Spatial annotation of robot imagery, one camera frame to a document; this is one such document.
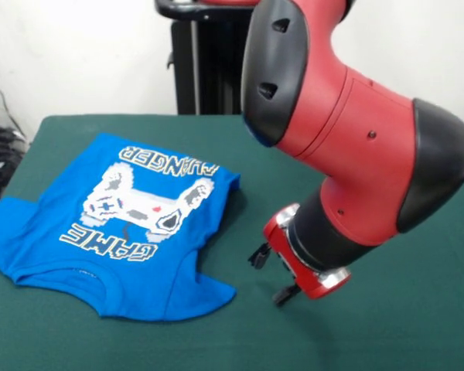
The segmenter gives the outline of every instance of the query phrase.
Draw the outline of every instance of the shirt sleeve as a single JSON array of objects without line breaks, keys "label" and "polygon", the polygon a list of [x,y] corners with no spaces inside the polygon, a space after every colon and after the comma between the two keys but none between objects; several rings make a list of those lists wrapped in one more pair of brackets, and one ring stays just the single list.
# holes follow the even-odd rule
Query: shirt sleeve
[{"label": "shirt sleeve", "polygon": [[0,270],[6,271],[13,259],[13,241],[34,217],[36,204],[22,199],[5,197],[0,200]]}]

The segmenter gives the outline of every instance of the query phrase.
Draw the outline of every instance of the green table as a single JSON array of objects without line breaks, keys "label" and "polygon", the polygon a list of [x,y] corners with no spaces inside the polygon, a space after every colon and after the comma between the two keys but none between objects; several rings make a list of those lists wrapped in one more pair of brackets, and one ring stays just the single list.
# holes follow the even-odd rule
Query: green table
[{"label": "green table", "polygon": [[221,164],[242,175],[200,270],[238,289],[228,306],[185,322],[99,319],[68,294],[16,288],[0,273],[0,371],[461,370],[464,371],[464,187],[411,233],[352,267],[320,301],[271,296],[289,273],[272,257],[248,265],[264,224],[322,181],[261,147],[238,117],[49,117],[7,190],[35,201],[98,132]]}]

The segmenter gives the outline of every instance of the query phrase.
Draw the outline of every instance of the folded t-shirt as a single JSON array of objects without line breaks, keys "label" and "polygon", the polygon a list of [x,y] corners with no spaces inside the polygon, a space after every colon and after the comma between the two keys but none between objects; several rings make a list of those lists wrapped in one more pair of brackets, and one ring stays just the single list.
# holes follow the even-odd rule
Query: folded t-shirt
[{"label": "folded t-shirt", "polygon": [[196,259],[239,183],[222,166],[99,134],[37,203],[0,201],[0,270],[102,317],[211,313],[236,291],[197,272]]}]

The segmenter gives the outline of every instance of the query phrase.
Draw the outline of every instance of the game controller graphic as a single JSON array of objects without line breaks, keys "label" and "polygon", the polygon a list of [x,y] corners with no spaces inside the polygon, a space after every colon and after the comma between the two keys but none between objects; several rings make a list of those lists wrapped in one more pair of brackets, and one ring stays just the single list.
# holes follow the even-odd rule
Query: game controller graphic
[{"label": "game controller graphic", "polygon": [[83,203],[82,224],[103,226],[116,218],[147,229],[148,242],[158,243],[177,233],[183,220],[201,206],[214,186],[211,179],[200,178],[177,199],[169,199],[133,189],[133,185],[134,172],[129,164],[110,166]]}]

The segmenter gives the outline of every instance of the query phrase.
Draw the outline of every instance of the black stand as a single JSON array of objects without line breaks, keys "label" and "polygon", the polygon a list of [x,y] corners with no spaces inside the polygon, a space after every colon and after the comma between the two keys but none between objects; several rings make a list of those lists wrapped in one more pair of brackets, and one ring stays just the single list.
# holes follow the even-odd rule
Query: black stand
[{"label": "black stand", "polygon": [[179,114],[239,114],[244,47],[252,6],[155,0],[172,23]]}]

